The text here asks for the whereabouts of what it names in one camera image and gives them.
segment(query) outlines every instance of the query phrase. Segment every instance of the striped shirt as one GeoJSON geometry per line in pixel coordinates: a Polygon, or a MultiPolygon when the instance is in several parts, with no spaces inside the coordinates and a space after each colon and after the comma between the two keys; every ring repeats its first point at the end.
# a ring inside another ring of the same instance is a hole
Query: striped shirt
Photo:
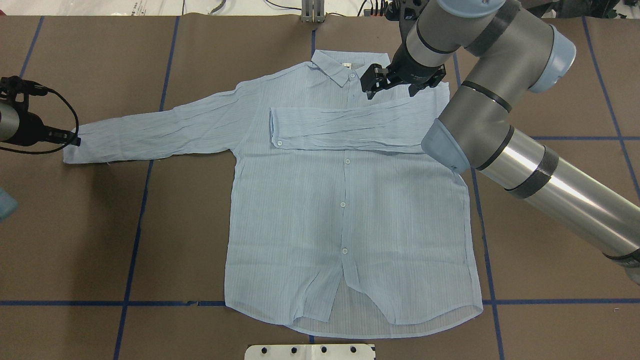
{"type": "Polygon", "coordinates": [[[467,186],[420,148],[449,88],[369,101],[371,63],[389,58],[317,50],[233,91],[82,125],[64,161],[230,149],[227,306],[316,336],[446,330],[482,311],[467,186]]]}

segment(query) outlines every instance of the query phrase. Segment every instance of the white metal plate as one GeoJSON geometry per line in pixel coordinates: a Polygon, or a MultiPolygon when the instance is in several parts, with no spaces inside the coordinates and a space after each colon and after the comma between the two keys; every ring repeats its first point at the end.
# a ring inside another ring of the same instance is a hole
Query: white metal plate
{"type": "Polygon", "coordinates": [[[244,353],[244,360],[375,359],[375,345],[369,344],[252,345],[244,353]]]}

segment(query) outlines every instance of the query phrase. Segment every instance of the gray cable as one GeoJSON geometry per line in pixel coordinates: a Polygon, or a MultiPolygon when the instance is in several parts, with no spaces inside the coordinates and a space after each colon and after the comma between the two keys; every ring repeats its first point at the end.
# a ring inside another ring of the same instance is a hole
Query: gray cable
{"type": "Polygon", "coordinates": [[[226,2],[227,0],[222,0],[220,5],[216,6],[215,8],[213,8],[213,10],[211,10],[211,12],[209,12],[209,15],[213,15],[214,12],[217,12],[218,10],[222,9],[222,6],[224,6],[226,2]]]}

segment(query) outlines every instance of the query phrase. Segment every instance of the black cable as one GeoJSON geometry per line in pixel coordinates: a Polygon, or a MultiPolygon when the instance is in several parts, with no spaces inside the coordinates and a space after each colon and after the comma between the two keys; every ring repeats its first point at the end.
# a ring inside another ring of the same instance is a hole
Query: black cable
{"type": "Polygon", "coordinates": [[[364,7],[364,4],[367,3],[367,0],[362,1],[362,5],[360,5],[360,9],[358,10],[358,15],[356,16],[360,16],[360,13],[362,12],[362,8],[364,7]]]}
{"type": "Polygon", "coordinates": [[[274,3],[272,3],[272,2],[271,2],[271,1],[269,1],[269,0],[265,0],[265,1],[266,1],[267,3],[269,3],[269,4],[272,4],[273,6],[277,6],[277,7],[281,8],[281,9],[291,9],[291,10],[300,10],[300,11],[302,11],[302,9],[301,9],[301,8],[292,8],[291,6],[282,6],[282,5],[274,4],[274,3]]]}
{"type": "Polygon", "coordinates": [[[213,8],[213,10],[209,12],[209,15],[213,15],[214,12],[217,12],[218,10],[222,9],[222,6],[224,6],[226,2],[227,0],[222,0],[220,5],[216,6],[215,8],[213,8]]]}
{"type": "Polygon", "coordinates": [[[10,151],[10,152],[17,152],[18,154],[30,154],[30,155],[41,155],[41,154],[51,154],[52,152],[56,152],[56,151],[60,151],[64,148],[66,148],[67,146],[69,146],[69,144],[71,144],[77,137],[78,137],[78,129],[80,128],[80,121],[78,121],[78,114],[76,114],[76,111],[74,110],[73,106],[71,106],[71,104],[69,104],[69,102],[62,97],[62,95],[60,95],[57,91],[47,88],[47,91],[52,93],[52,94],[56,94],[60,100],[62,100],[62,102],[65,103],[65,105],[67,105],[67,107],[69,108],[69,110],[71,110],[71,112],[74,114],[74,118],[76,120],[76,131],[74,132],[74,135],[71,136],[67,142],[62,145],[61,147],[58,147],[56,149],[53,150],[47,150],[47,151],[24,151],[24,150],[18,150],[18,149],[11,149],[8,147],[0,147],[0,150],[4,150],[4,151],[10,151]]]}

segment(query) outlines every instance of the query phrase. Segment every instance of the shirt hem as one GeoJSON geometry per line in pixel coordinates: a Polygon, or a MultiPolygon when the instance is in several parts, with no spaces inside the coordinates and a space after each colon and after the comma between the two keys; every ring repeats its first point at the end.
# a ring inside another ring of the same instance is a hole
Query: shirt hem
{"type": "Polygon", "coordinates": [[[456,327],[462,323],[465,323],[473,318],[475,318],[476,316],[480,315],[483,312],[483,307],[476,305],[476,304],[469,304],[469,305],[465,305],[465,306],[474,306],[477,311],[474,311],[471,315],[469,316],[465,316],[464,318],[447,324],[445,326],[439,327],[437,329],[433,329],[430,331],[426,331],[426,332],[412,332],[412,333],[402,333],[402,334],[377,334],[377,335],[354,335],[354,334],[337,334],[337,333],[333,333],[333,332],[321,332],[321,331],[310,331],[307,329],[303,329],[301,327],[295,326],[295,325],[286,325],[286,327],[301,332],[303,334],[307,334],[307,335],[313,335],[313,336],[323,336],[326,338],[342,338],[342,339],[354,339],[354,340],[370,340],[370,339],[401,339],[401,338],[418,338],[420,336],[427,336],[427,335],[432,335],[435,334],[437,332],[442,332],[445,330],[449,330],[453,327],[456,327]]]}
{"type": "Polygon", "coordinates": [[[276,320],[270,320],[270,319],[267,319],[267,318],[265,318],[263,316],[249,314],[249,311],[245,311],[244,309],[240,308],[239,306],[236,306],[233,303],[230,303],[229,301],[225,301],[225,306],[230,307],[231,309],[236,310],[237,312],[242,313],[242,314],[244,314],[246,316],[249,316],[250,318],[254,318],[254,319],[262,321],[262,322],[272,323],[273,325],[284,325],[284,326],[287,326],[287,324],[283,323],[283,322],[277,322],[276,320]]]}

